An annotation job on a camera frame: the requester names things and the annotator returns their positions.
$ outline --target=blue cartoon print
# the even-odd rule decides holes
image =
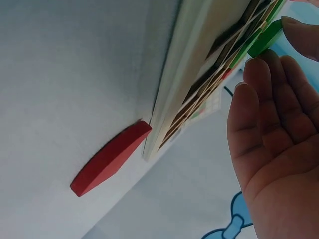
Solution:
[[[249,227],[253,223],[241,192],[237,193],[230,205],[231,222],[223,229],[213,230],[202,237],[202,239],[236,239],[242,228]]]

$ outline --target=hand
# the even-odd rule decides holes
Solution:
[[[296,61],[268,50],[247,62],[227,136],[259,239],[319,235],[319,96]]]

